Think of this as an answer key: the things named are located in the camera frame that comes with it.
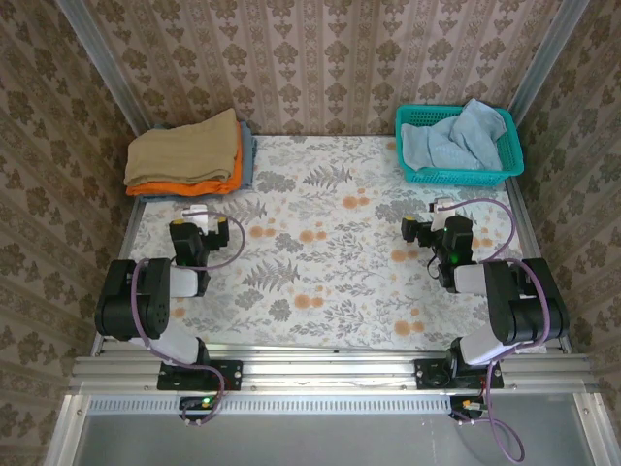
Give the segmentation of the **light blue trousers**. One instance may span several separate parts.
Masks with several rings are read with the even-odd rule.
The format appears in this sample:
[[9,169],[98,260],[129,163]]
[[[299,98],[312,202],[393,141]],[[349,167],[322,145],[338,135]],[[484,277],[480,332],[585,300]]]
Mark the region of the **light blue trousers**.
[[501,114],[473,99],[457,116],[432,126],[401,126],[402,154],[413,170],[423,168],[500,171],[496,143],[507,127]]

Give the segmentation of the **floral tablecloth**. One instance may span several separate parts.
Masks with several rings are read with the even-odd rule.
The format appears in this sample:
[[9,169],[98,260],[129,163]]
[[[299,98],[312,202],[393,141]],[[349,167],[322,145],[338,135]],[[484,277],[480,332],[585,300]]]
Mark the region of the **floral tablecloth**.
[[175,298],[173,323],[208,343],[442,350],[487,319],[486,301],[446,292],[429,250],[401,221],[451,198],[474,224],[474,258],[510,252],[503,186],[408,183],[389,137],[268,137],[253,184],[204,200],[231,216],[200,298]]

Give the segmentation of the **teal plastic basket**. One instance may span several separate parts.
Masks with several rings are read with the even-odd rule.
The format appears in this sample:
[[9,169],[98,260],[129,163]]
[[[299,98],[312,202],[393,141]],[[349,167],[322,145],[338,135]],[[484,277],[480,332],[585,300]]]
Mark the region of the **teal plastic basket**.
[[402,154],[401,126],[405,123],[414,126],[432,126],[447,117],[455,117],[464,107],[434,105],[402,105],[396,111],[396,150],[398,160],[404,169],[405,180],[409,183],[434,183],[446,185],[496,186],[509,177],[523,173],[523,154],[516,127],[510,113],[504,109],[494,109],[503,117],[507,132],[496,143],[502,162],[500,171],[423,168],[411,169]]

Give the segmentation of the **connector box with green light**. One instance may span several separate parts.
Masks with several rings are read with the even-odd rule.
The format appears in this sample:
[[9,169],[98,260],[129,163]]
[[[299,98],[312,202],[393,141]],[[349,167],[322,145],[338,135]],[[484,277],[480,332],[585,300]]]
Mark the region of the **connector box with green light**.
[[180,418],[189,423],[204,423],[217,407],[214,395],[181,397],[179,401]]

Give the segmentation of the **connector box with yellow plug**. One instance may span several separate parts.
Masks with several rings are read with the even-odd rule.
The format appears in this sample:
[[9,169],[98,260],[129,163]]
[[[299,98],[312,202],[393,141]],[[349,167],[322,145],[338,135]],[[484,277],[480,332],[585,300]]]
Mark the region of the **connector box with yellow plug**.
[[449,416],[457,421],[477,420],[487,412],[487,405],[479,398],[450,396],[449,404]]

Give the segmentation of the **aluminium table side rail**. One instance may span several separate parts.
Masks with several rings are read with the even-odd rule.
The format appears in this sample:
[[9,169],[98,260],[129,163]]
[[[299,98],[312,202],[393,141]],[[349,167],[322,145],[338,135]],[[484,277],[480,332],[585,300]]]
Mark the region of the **aluminium table side rail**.
[[[508,178],[505,181],[507,197],[510,209],[515,220],[515,234],[510,243],[510,252],[506,257],[515,258],[535,258],[540,257],[541,252],[536,238],[535,229],[530,220],[526,202],[520,190],[516,177]],[[521,349],[518,354],[572,354],[572,345],[568,336],[553,338],[545,344],[533,349]]]

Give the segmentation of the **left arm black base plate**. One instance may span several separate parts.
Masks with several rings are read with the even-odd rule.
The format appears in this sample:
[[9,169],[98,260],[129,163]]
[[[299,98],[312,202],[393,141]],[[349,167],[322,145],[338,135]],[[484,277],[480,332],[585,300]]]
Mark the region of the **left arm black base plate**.
[[[212,360],[211,366],[222,376],[225,391],[241,389],[244,371],[241,360]],[[156,387],[158,390],[218,391],[220,380],[213,371],[161,363]]]

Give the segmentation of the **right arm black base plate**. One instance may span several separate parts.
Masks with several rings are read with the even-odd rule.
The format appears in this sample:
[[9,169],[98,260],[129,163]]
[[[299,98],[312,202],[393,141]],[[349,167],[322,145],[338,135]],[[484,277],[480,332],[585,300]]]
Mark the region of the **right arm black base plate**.
[[482,389],[487,381],[487,366],[471,366],[446,359],[416,359],[414,375],[418,389]]

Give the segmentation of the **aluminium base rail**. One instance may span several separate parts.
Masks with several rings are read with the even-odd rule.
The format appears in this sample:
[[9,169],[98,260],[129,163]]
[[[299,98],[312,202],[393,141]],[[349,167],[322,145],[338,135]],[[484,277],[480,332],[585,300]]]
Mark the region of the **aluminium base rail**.
[[[434,353],[398,351],[266,350],[220,351],[222,360],[244,365],[243,394],[393,394],[397,392],[476,394],[481,389],[418,389],[416,359]],[[142,351],[108,351],[77,361],[69,387],[81,394],[153,392],[161,362]],[[589,393],[598,384],[587,359],[579,354],[517,354],[491,372],[493,389],[501,393]]]

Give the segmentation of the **aluminium corner post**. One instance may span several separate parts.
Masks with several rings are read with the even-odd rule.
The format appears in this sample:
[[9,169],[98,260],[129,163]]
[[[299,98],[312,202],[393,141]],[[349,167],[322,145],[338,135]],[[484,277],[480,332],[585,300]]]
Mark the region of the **aluminium corner post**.
[[533,105],[547,76],[559,58],[590,0],[562,0],[546,29],[530,67],[508,106],[514,123],[519,126]]
[[82,0],[56,0],[59,8],[74,29],[88,57],[101,75],[113,99],[119,106],[134,134],[139,136],[150,129],[146,111],[141,107],[131,83],[123,76],[114,58],[103,29]]

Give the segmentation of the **aluminium frame profile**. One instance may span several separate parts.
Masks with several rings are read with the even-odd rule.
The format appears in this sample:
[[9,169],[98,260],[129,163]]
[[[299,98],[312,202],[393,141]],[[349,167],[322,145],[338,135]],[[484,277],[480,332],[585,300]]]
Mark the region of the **aluminium frame profile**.
[[73,466],[90,399],[88,395],[64,397],[44,466]]
[[595,466],[621,466],[621,449],[600,393],[573,396],[580,423]]

